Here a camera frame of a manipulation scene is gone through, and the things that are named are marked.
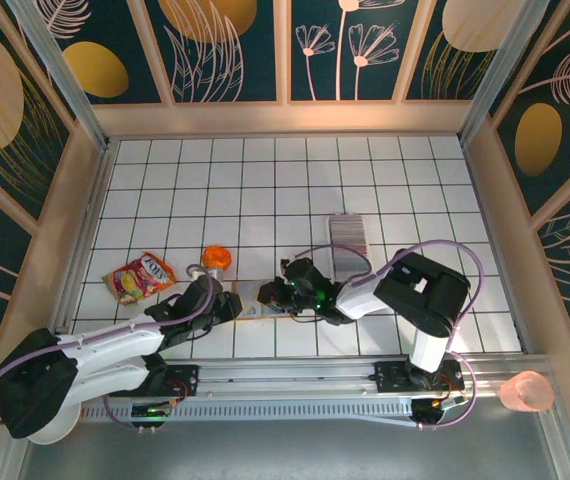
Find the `cable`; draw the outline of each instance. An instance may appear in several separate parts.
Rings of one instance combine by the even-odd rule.
[[[349,278],[347,278],[347,280],[345,280],[345,282],[344,282],[345,284],[351,282],[351,281],[354,280],[355,278],[362,277],[362,276],[365,276],[365,275],[369,275],[370,273],[372,273],[373,268],[372,268],[372,263],[369,261],[369,258],[367,258],[365,255],[363,255],[361,252],[359,252],[359,251],[356,250],[355,248],[348,247],[348,246],[346,246],[346,245],[341,245],[341,244],[338,244],[338,243],[330,243],[330,244],[327,244],[327,245],[317,245],[317,246],[315,246],[315,247],[308,248],[307,250],[304,250],[304,251],[302,251],[301,253],[298,253],[298,254],[294,255],[294,258],[302,257],[302,256],[305,255],[306,253],[311,253],[311,252],[314,252],[314,251],[316,251],[316,250],[320,250],[320,249],[323,249],[323,248],[331,248],[331,249],[338,248],[338,249],[340,249],[340,250],[346,250],[346,251],[348,251],[348,252],[353,253],[353,254],[356,255],[357,257],[360,257],[360,258],[365,262],[365,264],[367,265],[367,272],[357,273],[357,274],[355,274],[355,275],[350,276]]]
[[[294,320],[296,323],[318,323],[321,321],[320,318],[315,318],[314,320],[296,320],[296,317],[292,314],[290,314],[289,318]]]
[[[207,277],[207,296],[205,297],[205,301],[203,304],[197,308],[194,312],[190,313],[189,315],[183,318],[177,318],[175,320],[167,320],[164,322],[147,322],[147,323],[137,323],[132,324],[128,323],[127,325],[118,328],[116,330],[105,332],[100,335],[96,335],[95,337],[91,337],[88,339],[84,339],[81,337],[81,340],[75,340],[73,342],[66,342],[66,343],[59,343],[58,345],[52,345],[51,347],[41,348],[40,350],[36,350],[34,352],[30,352],[25,354],[17,359],[9,362],[4,367],[0,368],[0,378],[5,375],[7,372],[13,370],[14,368],[22,365],[25,362],[29,362],[35,358],[41,357],[43,355],[47,355],[48,353],[60,352],[61,350],[65,350],[66,348],[71,347],[82,347],[83,345],[91,345],[93,343],[99,342],[101,340],[106,340],[109,338],[113,338],[116,336],[121,335],[122,333],[129,333],[139,330],[158,330],[159,327],[169,327],[172,325],[179,325],[181,323],[186,323],[194,318],[198,317],[201,313],[203,313],[210,305],[212,298],[214,296],[214,282],[212,280],[212,276],[207,271],[207,269],[201,265],[192,264],[187,267],[186,272],[190,275],[191,271],[194,269],[198,269],[205,274]]]

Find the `metal frame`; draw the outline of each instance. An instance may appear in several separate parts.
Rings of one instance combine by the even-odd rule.
[[[492,59],[460,130],[463,146],[469,144],[485,120],[494,100],[527,47],[527,42],[541,22],[549,0],[524,0],[501,47]]]
[[[36,53],[59,86],[69,107],[83,124],[85,130],[87,130],[99,153],[103,153],[106,148],[105,133],[98,123],[96,115],[94,115],[87,96],[81,90],[74,78],[74,74],[67,66],[58,43],[49,33],[40,12],[36,8],[35,2],[6,0],[6,3],[27,35],[27,38],[29,38],[34,50],[36,50]]]

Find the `chip bag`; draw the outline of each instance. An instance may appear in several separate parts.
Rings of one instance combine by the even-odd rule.
[[[170,267],[145,252],[141,258],[105,275],[103,282],[120,304],[131,305],[171,287],[176,277]]]

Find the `orange cup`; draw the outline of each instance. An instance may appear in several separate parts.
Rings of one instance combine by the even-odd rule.
[[[554,403],[554,389],[540,373],[525,371],[510,378],[498,392],[502,404],[517,412],[542,412]]]

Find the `purple cable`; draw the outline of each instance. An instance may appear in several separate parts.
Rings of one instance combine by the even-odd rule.
[[[303,255],[305,255],[306,253],[311,253],[314,252],[316,250],[320,250],[321,248],[338,248],[340,250],[346,250],[348,252],[353,253],[354,255],[356,255],[357,257],[360,257],[365,264],[367,265],[367,271],[363,272],[363,273],[357,273],[355,275],[352,275],[351,277],[347,278],[347,280],[345,280],[344,283],[348,283],[351,282],[352,280],[354,280],[355,278],[358,277],[362,277],[364,275],[369,275],[370,273],[372,273],[372,264],[369,261],[369,258],[367,258],[365,255],[363,255],[361,252],[359,252],[358,250],[356,250],[355,248],[352,247],[348,247],[346,245],[340,245],[338,243],[330,243],[328,245],[318,245],[316,247],[312,247],[312,248],[308,248],[307,250],[302,251],[301,253],[297,253],[296,255],[294,255],[294,258],[298,258],[298,257],[302,257]]]
[[[66,348],[71,348],[71,347],[80,347],[82,345],[91,345],[91,344],[99,342],[101,340],[116,337],[116,336],[120,335],[121,333],[127,333],[127,332],[138,331],[138,330],[156,330],[158,327],[169,327],[172,325],[178,325],[178,324],[186,323],[186,322],[193,320],[194,318],[198,317],[201,313],[203,313],[205,311],[205,309],[209,306],[210,302],[212,301],[212,297],[214,296],[214,282],[212,280],[212,276],[209,274],[207,269],[201,265],[192,264],[189,267],[187,267],[187,269],[186,269],[187,274],[189,275],[191,270],[193,270],[193,269],[198,269],[198,270],[202,271],[205,274],[205,276],[207,277],[207,297],[205,297],[205,301],[203,302],[203,305],[201,305],[199,308],[197,308],[194,312],[190,313],[186,317],[177,318],[176,320],[167,320],[165,322],[138,323],[138,324],[135,324],[133,326],[132,325],[125,325],[125,326],[118,328],[116,330],[113,330],[111,332],[105,332],[105,333],[102,333],[100,335],[96,335],[95,337],[88,338],[87,340],[60,343],[58,345],[52,345],[51,347],[41,348],[40,350],[36,350],[35,352],[27,353],[27,354],[23,355],[22,357],[18,357],[16,360],[9,362],[7,365],[5,365],[3,368],[0,369],[0,378],[3,375],[5,375],[7,372],[9,372],[10,370],[18,367],[19,365],[22,365],[25,362],[29,362],[30,360],[38,358],[42,355],[47,355],[48,353],[60,352],[61,350],[64,350]]]

